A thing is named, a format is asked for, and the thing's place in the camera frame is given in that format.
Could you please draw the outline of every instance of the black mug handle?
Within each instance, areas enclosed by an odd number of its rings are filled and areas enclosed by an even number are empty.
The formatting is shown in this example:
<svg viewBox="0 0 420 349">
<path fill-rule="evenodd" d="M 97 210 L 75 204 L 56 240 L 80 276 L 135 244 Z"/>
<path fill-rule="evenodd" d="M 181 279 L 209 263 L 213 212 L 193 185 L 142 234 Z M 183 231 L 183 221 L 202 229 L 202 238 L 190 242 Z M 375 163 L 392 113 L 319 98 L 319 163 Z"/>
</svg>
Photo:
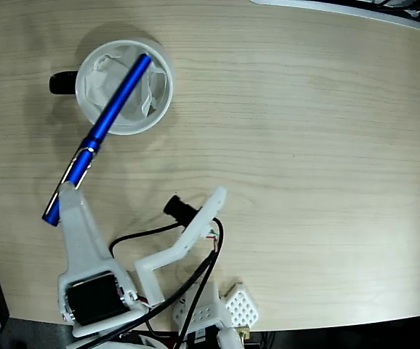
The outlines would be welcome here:
<svg viewBox="0 0 420 349">
<path fill-rule="evenodd" d="M 62 71 L 50 76 L 50 92 L 54 95 L 74 95 L 77 75 L 77 71 Z"/>
</svg>

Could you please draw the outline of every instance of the mug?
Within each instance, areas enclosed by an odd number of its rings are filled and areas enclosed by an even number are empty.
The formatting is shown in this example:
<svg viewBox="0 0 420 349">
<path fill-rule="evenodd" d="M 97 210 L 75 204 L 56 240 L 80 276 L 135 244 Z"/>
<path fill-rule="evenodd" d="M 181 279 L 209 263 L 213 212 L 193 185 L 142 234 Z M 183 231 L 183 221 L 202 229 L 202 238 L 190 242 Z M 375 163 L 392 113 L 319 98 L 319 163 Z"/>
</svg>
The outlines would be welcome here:
<svg viewBox="0 0 420 349">
<path fill-rule="evenodd" d="M 98 64 L 99 59 L 110 57 L 109 55 L 113 55 L 113 52 L 118 52 L 119 49 L 124 48 L 126 48 L 125 52 L 131 48 L 140 53 L 147 53 L 152 58 L 153 63 L 151 64 L 152 68 L 149 67 L 149 70 L 156 67 L 155 69 L 157 71 L 163 72 L 164 74 L 163 78 L 160 79 L 160 87 L 158 89 L 161 89 L 161 98 L 156 101 L 154 108 L 151 108 L 150 112 L 146 113 L 147 115 L 144 114 L 144 119 L 129 119 L 128 117 L 123 117 L 122 113 L 120 113 L 109 131 L 109 133 L 115 135 L 135 135 L 144 132 L 159 122 L 168 110 L 173 97 L 173 67 L 169 56 L 165 53 L 163 47 L 159 43 L 144 38 L 110 41 L 92 51 L 86 59 L 84 59 L 78 71 L 63 71 L 53 75 L 49 80 L 49 90 L 54 95 L 75 95 L 83 114 L 92 124 L 94 124 L 98 119 L 102 108 L 105 106 L 96 105 L 87 97 L 86 91 L 88 86 L 86 85 L 86 77 L 92 72 L 94 66 Z M 127 64 L 131 66 L 137 57 L 130 57 L 132 61 Z M 150 100 L 142 101 L 142 103 L 150 103 Z"/>
</svg>

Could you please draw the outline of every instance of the connector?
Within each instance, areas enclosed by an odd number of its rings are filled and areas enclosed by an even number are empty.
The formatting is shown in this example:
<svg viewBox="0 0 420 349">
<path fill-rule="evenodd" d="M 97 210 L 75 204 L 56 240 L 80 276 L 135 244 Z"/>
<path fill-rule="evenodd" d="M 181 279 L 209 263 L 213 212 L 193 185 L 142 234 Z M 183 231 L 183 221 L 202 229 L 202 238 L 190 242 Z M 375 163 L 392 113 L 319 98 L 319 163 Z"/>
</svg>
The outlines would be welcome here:
<svg viewBox="0 0 420 349">
<path fill-rule="evenodd" d="M 180 225 L 187 227 L 189 223 L 194 219 L 198 210 L 192 206 L 185 204 L 181 201 L 178 195 L 174 195 L 169 199 L 163 213 L 172 216 Z"/>
</svg>

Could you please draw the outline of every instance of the white 3d printed bracket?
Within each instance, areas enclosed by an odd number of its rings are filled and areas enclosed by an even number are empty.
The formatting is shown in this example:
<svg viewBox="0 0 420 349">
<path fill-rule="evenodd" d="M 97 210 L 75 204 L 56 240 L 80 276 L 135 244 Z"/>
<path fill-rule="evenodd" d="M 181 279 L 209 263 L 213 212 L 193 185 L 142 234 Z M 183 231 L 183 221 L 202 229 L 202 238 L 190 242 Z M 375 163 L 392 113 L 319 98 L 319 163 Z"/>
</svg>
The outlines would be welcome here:
<svg viewBox="0 0 420 349">
<path fill-rule="evenodd" d="M 226 189 L 218 187 L 172 247 L 136 260 L 134 266 L 149 305 L 156 305 L 165 300 L 154 270 L 181 260 L 195 244 L 199 236 L 207 236 L 209 234 L 211 231 L 210 223 L 223 207 L 225 198 Z"/>
</svg>

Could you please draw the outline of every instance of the white perforated block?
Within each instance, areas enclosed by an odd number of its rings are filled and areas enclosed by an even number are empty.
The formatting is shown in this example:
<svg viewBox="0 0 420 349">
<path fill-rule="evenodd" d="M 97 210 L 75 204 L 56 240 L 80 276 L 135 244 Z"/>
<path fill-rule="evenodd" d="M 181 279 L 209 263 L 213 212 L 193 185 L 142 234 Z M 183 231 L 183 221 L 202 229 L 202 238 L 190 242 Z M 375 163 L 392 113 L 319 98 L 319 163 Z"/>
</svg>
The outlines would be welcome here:
<svg viewBox="0 0 420 349">
<path fill-rule="evenodd" d="M 233 327 L 252 327 L 259 319 L 257 305 L 243 284 L 234 285 L 224 301 L 226 309 L 231 313 Z"/>
</svg>

